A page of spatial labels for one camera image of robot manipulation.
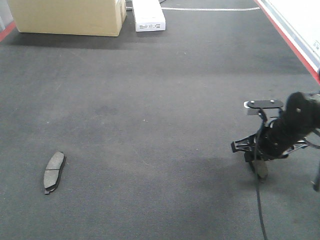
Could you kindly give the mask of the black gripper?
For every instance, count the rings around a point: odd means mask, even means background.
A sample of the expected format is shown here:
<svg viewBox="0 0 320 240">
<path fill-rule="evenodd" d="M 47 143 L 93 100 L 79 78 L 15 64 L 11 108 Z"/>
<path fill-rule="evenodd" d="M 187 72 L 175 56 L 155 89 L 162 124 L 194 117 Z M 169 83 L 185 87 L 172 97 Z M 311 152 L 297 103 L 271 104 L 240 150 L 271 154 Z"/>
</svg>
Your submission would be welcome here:
<svg viewBox="0 0 320 240">
<path fill-rule="evenodd" d="M 315 147 L 315 144 L 306 140 L 307 135 L 315 132 L 314 126 L 289 123 L 279 117 L 268 126 L 262 125 L 257 133 L 233 141 L 231 149 L 234 153 L 245 152 L 247 163 L 254 160 L 254 155 L 264 161 L 285 159 L 296 150 Z"/>
</svg>

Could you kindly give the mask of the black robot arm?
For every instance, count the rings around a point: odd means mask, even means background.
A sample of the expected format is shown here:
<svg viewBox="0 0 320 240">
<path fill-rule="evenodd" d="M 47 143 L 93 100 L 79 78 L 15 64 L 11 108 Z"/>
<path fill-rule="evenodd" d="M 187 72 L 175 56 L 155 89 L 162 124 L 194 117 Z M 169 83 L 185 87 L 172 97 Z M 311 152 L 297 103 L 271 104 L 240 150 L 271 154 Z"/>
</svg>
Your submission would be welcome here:
<svg viewBox="0 0 320 240">
<path fill-rule="evenodd" d="M 254 160 L 285 159 L 290 153 L 312 146 L 305 137 L 320 127 L 320 95 L 318 93 L 292 93 L 285 109 L 279 100 L 250 100 L 244 107 L 250 115 L 261 120 L 259 130 L 246 138 L 231 143 L 234 153 L 244 152 L 247 163 Z"/>
</svg>

